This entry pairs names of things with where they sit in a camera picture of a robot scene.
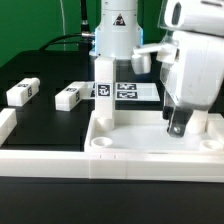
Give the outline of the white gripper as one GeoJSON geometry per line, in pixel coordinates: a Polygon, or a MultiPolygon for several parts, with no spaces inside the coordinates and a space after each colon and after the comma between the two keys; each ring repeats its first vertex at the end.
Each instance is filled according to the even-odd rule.
{"type": "Polygon", "coordinates": [[[151,71],[151,53],[162,63],[162,116],[171,137],[184,136],[193,110],[208,110],[224,80],[224,38],[187,31],[165,35],[160,43],[137,45],[131,64],[136,75],[151,71]]]}

